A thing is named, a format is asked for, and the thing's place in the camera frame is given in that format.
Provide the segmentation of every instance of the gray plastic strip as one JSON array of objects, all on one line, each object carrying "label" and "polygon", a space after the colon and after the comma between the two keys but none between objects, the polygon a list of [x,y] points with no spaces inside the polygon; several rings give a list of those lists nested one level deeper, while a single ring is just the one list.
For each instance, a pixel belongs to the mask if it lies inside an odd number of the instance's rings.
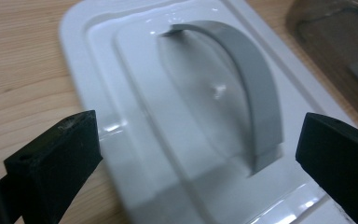
[{"label": "gray plastic strip", "polygon": [[269,67],[259,49],[241,31],[219,21],[174,24],[166,35],[200,32],[220,44],[241,74],[252,122],[254,174],[276,161],[282,141],[281,110]]}]

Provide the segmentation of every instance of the wood grain surface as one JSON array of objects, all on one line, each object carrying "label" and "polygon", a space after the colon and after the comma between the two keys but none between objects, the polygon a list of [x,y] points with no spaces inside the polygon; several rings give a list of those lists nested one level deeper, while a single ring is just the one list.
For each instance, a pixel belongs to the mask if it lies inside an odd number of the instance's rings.
[{"label": "wood grain surface", "polygon": [[[76,2],[0,1],[0,178],[6,174],[5,158],[60,119],[82,111],[58,39],[62,15]],[[358,124],[358,114],[283,27],[292,0],[248,2]],[[128,223],[103,164],[78,193],[61,223]]]}]

